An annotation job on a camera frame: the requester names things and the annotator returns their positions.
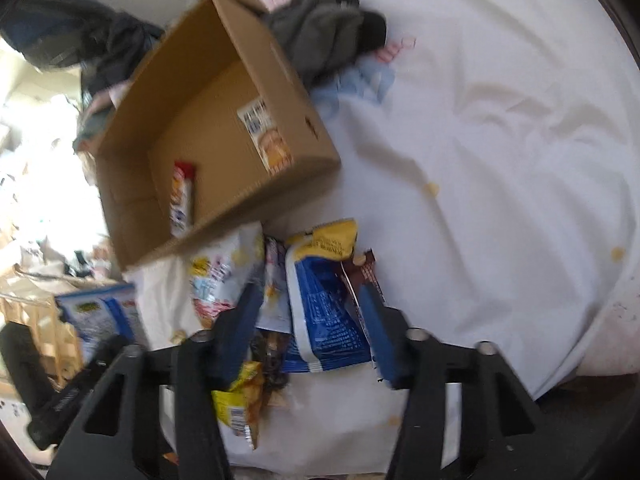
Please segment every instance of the food stain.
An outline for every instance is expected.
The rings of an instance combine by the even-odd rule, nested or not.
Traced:
[[[431,193],[434,197],[438,196],[438,193],[440,192],[440,186],[438,186],[438,184],[436,184],[435,182],[427,182],[427,184],[424,186],[424,189]]]
[[[615,263],[621,262],[625,257],[626,251],[622,247],[614,247],[611,250],[611,260]]]

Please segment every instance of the open cardboard box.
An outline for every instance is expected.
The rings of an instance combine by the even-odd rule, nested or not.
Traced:
[[[94,149],[123,268],[281,213],[265,205],[338,167],[308,94],[260,22],[264,12],[259,0],[203,0],[137,70]],[[194,227],[181,238],[169,220],[176,160],[196,166]]]

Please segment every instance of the white bed sheet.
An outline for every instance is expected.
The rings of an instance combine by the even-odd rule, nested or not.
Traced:
[[[387,49],[312,93],[343,168],[267,229],[353,216],[412,324],[452,344],[494,341],[539,396],[640,282],[638,68],[597,0],[361,1],[386,16]],[[197,328],[187,297],[163,317],[180,326],[153,325],[145,310],[158,307],[144,305],[164,333],[156,347]],[[256,451],[223,428],[234,463],[386,469],[404,393],[369,365],[293,374],[286,393]],[[447,460],[458,424],[452,397]]]

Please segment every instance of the candy bar wrapper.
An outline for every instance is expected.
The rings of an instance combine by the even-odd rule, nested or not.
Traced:
[[[193,164],[181,161],[174,164],[169,211],[172,236],[183,236],[193,226],[194,178],[195,166]]]

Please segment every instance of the snack wrapper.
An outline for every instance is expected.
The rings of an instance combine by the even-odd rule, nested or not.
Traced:
[[[352,316],[355,316],[358,319],[358,323],[362,327],[364,335],[367,338],[367,342],[371,345],[371,338],[367,332],[367,325],[364,323],[362,310],[358,303],[358,291],[365,283],[371,283],[376,288],[383,303],[386,304],[385,297],[382,294],[382,289],[380,288],[380,284],[378,283],[375,273],[376,257],[373,254],[373,250],[369,249],[364,254],[356,256],[352,260],[344,260],[341,263],[341,266],[343,272],[342,279],[344,284],[347,286],[351,299],[353,300]]]
[[[174,164],[171,182],[169,218],[172,236],[183,236],[193,226],[193,181],[195,166],[188,162]]]
[[[199,251],[190,266],[193,306],[204,328],[235,308],[247,282],[262,265],[260,222],[245,224]]]
[[[275,238],[264,241],[264,302],[256,327],[272,332],[291,333],[291,307],[287,290],[284,244]]]
[[[262,364],[248,361],[242,364],[240,375],[228,392],[212,392],[218,420],[236,435],[244,435],[253,449],[258,446],[263,384]]]
[[[351,257],[357,235],[353,219],[298,235],[286,269],[293,338],[284,372],[321,372],[370,361],[362,327],[350,316],[340,262]]]
[[[262,364],[264,376],[264,403],[269,404],[271,395],[289,383],[289,375],[282,371],[284,354],[289,346],[290,335],[269,330],[256,330],[249,344],[251,359]]]
[[[113,335],[148,345],[135,298],[136,287],[130,283],[56,296],[63,319],[75,327],[82,340],[85,362],[91,360],[101,342]]]

